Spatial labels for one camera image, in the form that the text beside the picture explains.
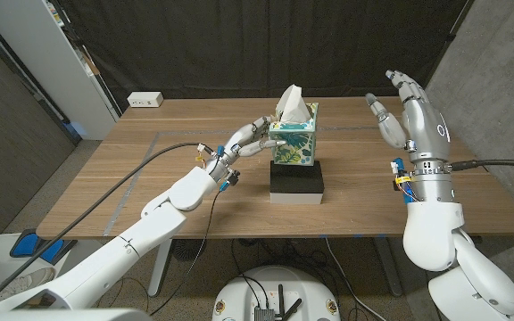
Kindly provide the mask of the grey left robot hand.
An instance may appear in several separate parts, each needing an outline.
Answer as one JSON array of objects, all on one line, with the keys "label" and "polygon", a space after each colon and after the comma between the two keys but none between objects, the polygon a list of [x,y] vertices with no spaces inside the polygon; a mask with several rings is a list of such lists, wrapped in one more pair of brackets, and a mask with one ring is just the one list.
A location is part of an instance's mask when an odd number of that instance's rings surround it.
[{"label": "grey left robot hand", "polygon": [[232,165],[239,157],[250,157],[264,149],[287,144],[283,139],[269,139],[270,121],[271,117],[262,116],[239,128],[226,142],[222,159]]}]

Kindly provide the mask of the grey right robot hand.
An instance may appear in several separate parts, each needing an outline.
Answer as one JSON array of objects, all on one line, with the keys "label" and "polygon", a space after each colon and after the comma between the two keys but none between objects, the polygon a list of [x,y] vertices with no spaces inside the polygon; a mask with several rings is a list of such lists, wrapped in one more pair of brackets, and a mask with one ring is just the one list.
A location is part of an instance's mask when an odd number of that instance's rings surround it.
[{"label": "grey right robot hand", "polygon": [[414,164],[423,160],[448,161],[449,129],[441,112],[431,105],[424,88],[398,70],[388,70],[385,75],[398,89],[404,110],[400,125],[372,93],[365,95],[382,137],[393,148],[407,151]]}]

